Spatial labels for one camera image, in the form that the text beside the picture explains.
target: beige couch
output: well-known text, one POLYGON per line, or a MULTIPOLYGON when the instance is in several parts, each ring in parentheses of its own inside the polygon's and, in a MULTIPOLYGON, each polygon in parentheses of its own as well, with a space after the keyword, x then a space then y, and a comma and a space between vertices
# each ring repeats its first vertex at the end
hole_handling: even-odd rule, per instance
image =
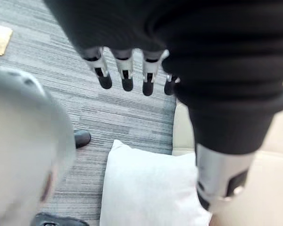
MULTIPOLYGON (((194 151, 193 131, 187 107, 177 103, 173 129, 173 153, 194 151)), ((278 113, 257 152, 247 187, 210 226, 283 226, 283 111, 278 113)))

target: robotic finger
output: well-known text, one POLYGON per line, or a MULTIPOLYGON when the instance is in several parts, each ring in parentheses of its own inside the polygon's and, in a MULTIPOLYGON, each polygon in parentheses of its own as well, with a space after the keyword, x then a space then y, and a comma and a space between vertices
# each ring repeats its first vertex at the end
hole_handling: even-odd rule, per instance
POLYGON ((143 86, 142 92, 145 96, 150 96, 153 93, 154 82, 158 73, 158 67, 161 63, 161 56, 164 51, 149 52, 143 51, 143 86))
POLYGON ((169 74, 166 77, 166 83, 165 83, 165 88, 164 88, 165 94, 168 96, 172 95, 174 93, 173 92, 174 85, 175 83, 178 83, 178 82, 180 82, 180 78, 178 78, 175 75, 169 74))
POLYGON ((133 56, 132 49, 116 50, 111 49, 117 64, 117 70, 122 78, 122 85, 125 91, 133 89, 133 56))
POLYGON ((111 88, 112 80, 103 55, 103 47, 94 47, 86 50, 84 59, 91 71, 98 77, 100 85, 104 89, 111 88))

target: robotic hand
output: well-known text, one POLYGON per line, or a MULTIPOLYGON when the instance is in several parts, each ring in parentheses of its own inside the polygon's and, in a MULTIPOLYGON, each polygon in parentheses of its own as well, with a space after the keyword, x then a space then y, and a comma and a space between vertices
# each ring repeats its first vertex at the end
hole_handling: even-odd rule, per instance
POLYGON ((105 89, 112 83, 104 46, 116 58, 126 91, 133 88, 132 49, 143 51, 147 96, 168 49, 163 67, 172 76, 165 92, 174 86, 189 107, 201 205, 219 211, 243 190, 255 151, 283 110, 283 1, 45 3, 105 89))

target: striped carpet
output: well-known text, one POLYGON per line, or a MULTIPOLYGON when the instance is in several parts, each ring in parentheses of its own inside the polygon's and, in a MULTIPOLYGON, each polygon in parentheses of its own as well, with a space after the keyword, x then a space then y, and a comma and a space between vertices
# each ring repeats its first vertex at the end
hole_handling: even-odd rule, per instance
POLYGON ((104 90, 76 54, 40 0, 0 0, 0 24, 14 30, 0 65, 34 74, 66 107, 75 128, 92 142, 78 150, 77 162, 45 211, 99 224, 106 159, 114 139, 134 148, 170 154, 175 98, 166 96, 159 70, 153 95, 142 94, 142 55, 134 53, 134 89, 121 86, 111 53, 105 50, 113 87, 104 90))

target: blurry white object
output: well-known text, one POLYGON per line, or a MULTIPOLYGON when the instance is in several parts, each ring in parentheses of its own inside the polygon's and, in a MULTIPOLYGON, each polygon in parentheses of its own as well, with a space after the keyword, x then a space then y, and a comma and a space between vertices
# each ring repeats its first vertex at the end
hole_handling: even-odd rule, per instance
POLYGON ((0 226, 27 226, 75 161, 66 110, 31 74, 0 70, 0 226))
POLYGON ((195 153, 146 152, 115 140, 109 153, 100 226, 208 226, 196 193, 195 153))

